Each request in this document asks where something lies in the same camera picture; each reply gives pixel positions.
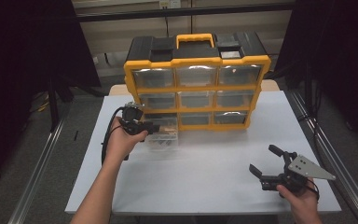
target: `person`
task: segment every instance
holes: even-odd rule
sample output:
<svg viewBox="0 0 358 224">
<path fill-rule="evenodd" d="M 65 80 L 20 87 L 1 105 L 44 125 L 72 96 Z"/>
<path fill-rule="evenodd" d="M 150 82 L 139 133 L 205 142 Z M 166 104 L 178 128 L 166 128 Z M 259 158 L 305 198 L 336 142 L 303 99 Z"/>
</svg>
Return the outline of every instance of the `person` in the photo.
<svg viewBox="0 0 358 224">
<path fill-rule="evenodd" d="M 309 178 L 307 185 L 314 189 L 312 182 L 312 178 Z M 296 196 L 283 185 L 278 185 L 277 191 L 290 203 L 296 224 L 322 223 L 318 213 L 318 200 L 314 192 L 306 189 L 304 193 Z"/>
<path fill-rule="evenodd" d="M 135 145 L 147 137 L 147 131 L 129 135 L 122 128 L 116 128 L 120 126 L 118 119 L 119 117 L 116 117 L 113 121 L 112 130 L 115 130 L 109 137 L 106 157 L 101 170 L 73 216 L 71 220 L 73 224 L 109 223 L 121 163 Z M 304 194 L 297 197 L 282 185 L 277 187 L 277 191 L 291 204 L 296 224 L 322 223 L 318 215 L 317 199 L 313 192 L 306 190 Z"/>
<path fill-rule="evenodd" d="M 120 126 L 118 119 L 119 117 L 115 117 L 113 120 L 112 130 Z M 116 128 L 112 132 L 101 170 L 73 216 L 71 223 L 109 223 L 113 194 L 121 163 L 135 145 L 145 140 L 146 137 L 147 131 L 129 135 L 124 129 Z"/>
</svg>

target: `white table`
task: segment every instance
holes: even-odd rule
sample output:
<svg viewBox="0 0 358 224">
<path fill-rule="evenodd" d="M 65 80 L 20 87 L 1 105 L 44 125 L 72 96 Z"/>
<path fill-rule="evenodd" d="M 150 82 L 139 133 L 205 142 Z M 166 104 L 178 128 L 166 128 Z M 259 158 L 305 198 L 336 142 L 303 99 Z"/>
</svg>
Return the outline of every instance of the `white table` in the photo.
<svg viewBox="0 0 358 224">
<path fill-rule="evenodd" d="M 107 96 L 65 212 L 74 213 L 101 168 L 101 142 L 113 112 L 131 96 Z M 277 191 L 264 191 L 249 172 L 283 171 L 269 145 L 296 151 L 317 163 L 282 91 L 262 91 L 245 131 L 179 133 L 179 148 L 153 151 L 138 144 L 117 180 L 113 212 L 119 215 L 254 215 L 290 211 Z M 320 212 L 340 207 L 325 180 L 315 180 Z"/>
</svg>

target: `wall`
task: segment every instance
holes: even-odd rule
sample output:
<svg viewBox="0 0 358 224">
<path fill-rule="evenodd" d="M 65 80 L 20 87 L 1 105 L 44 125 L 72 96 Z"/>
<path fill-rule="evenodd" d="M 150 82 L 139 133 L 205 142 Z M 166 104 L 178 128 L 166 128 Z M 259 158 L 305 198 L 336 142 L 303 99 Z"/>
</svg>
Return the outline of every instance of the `wall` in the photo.
<svg viewBox="0 0 358 224">
<path fill-rule="evenodd" d="M 123 12 L 159 9 L 158 1 L 140 0 L 137 4 L 124 4 L 119 0 L 73 0 L 77 14 Z M 250 4 L 293 2 L 288 0 L 183 0 L 182 7 L 221 7 Z M 252 12 L 193 17 L 168 18 L 169 35 L 193 33 L 231 34 L 240 31 L 256 31 L 268 54 L 279 54 L 291 11 Z M 135 36 L 166 36 L 164 18 L 98 21 L 81 23 L 91 54 L 128 51 Z"/>
</svg>

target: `plastic box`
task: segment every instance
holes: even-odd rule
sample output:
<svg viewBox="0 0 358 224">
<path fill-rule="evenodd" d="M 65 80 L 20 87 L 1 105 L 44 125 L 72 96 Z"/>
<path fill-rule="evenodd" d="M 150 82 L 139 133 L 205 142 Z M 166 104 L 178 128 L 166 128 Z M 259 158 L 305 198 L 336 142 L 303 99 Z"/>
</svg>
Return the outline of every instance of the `plastic box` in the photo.
<svg viewBox="0 0 358 224">
<path fill-rule="evenodd" d="M 177 86 L 212 86 L 216 81 L 217 69 L 214 66 L 192 65 L 176 68 Z"/>
<path fill-rule="evenodd" d="M 214 112 L 213 123 L 214 124 L 242 124 L 245 122 L 247 115 L 248 115 L 247 111 Z"/>
<path fill-rule="evenodd" d="M 139 98 L 146 109 L 176 108 L 175 93 L 139 94 Z"/>
<path fill-rule="evenodd" d="M 180 131 L 247 129 L 270 63 L 256 32 L 137 36 L 125 82 L 145 114 L 173 113 Z"/>
<path fill-rule="evenodd" d="M 210 112 L 180 113 L 182 125 L 209 125 L 211 123 Z"/>
<path fill-rule="evenodd" d="M 153 68 L 132 70 L 137 88 L 161 88 L 173 86 L 171 68 Z"/>
<path fill-rule="evenodd" d="M 219 72 L 219 85 L 248 85 L 257 82 L 260 65 L 227 65 L 222 66 Z"/>
<path fill-rule="evenodd" d="M 214 91 L 179 91 L 182 108 L 212 107 Z"/>
<path fill-rule="evenodd" d="M 164 118 L 160 116 L 146 116 L 147 121 L 152 121 L 153 124 L 159 125 L 159 132 L 149 134 L 145 142 L 151 149 L 174 149 L 178 146 L 178 122 L 177 117 L 169 115 Z"/>
<path fill-rule="evenodd" d="M 218 91 L 216 93 L 216 106 L 250 106 L 255 91 Z"/>
</svg>

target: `metal rail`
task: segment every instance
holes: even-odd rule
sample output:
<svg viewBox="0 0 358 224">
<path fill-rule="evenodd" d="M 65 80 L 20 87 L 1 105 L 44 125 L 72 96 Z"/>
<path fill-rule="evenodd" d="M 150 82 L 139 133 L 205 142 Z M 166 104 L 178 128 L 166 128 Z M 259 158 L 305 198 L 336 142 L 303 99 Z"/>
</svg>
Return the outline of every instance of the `metal rail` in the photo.
<svg viewBox="0 0 358 224">
<path fill-rule="evenodd" d="M 310 3 L 273 3 L 273 4 L 256 4 L 256 5 L 242 5 L 233 7 L 182 7 L 169 8 L 165 10 L 154 9 L 144 11 L 129 11 L 129 12 L 109 12 L 109 13 L 89 13 L 78 14 L 74 17 L 41 17 L 33 18 L 34 22 L 91 22 L 91 21 L 120 21 L 132 19 L 149 19 L 149 18 L 164 18 L 164 17 L 181 17 L 181 16 L 197 16 L 197 15 L 213 15 L 213 14 L 229 14 L 229 13 L 244 13 L 244 12 L 262 12 L 262 11 L 283 11 L 293 10 L 295 7 L 314 6 Z"/>
<path fill-rule="evenodd" d="M 39 161 L 34 168 L 34 172 L 32 173 L 31 178 L 28 181 L 28 184 L 20 197 L 20 200 L 17 203 L 16 208 L 11 215 L 8 224 L 21 224 L 24 222 L 28 210 L 31 206 L 32 200 L 34 199 L 34 195 L 36 194 L 39 182 L 42 179 L 43 174 L 45 173 L 45 169 L 48 165 L 48 160 L 51 156 L 51 152 L 53 151 L 57 143 L 63 124 L 68 117 L 71 105 L 72 103 L 68 103 L 64 106 L 61 121 L 57 125 L 55 131 L 53 133 L 50 133 L 50 135 L 48 136 L 48 141 L 43 148 Z"/>
<path fill-rule="evenodd" d="M 301 95 L 298 92 L 296 92 L 296 93 L 292 93 L 292 96 L 296 102 L 296 105 L 298 106 L 298 109 L 303 114 L 307 114 L 307 110 L 304 106 L 305 103 L 304 103 L 304 100 L 301 97 Z M 345 190 L 349 193 L 351 200 L 353 201 L 353 203 L 355 204 L 355 206 L 358 210 L 358 185 L 356 184 L 356 182 L 352 178 L 351 174 L 345 167 L 341 158 L 336 153 L 336 150 L 333 148 L 330 141 L 327 139 L 322 128 L 319 125 L 316 125 L 316 120 L 315 119 L 307 119 L 307 123 L 308 123 L 308 126 L 310 127 L 312 132 L 314 132 L 315 127 L 316 127 L 317 141 L 321 145 L 324 155 L 330 161 L 331 165 L 333 166 L 334 170 L 336 171 L 338 178 L 342 182 L 342 185 L 344 186 Z"/>
</svg>

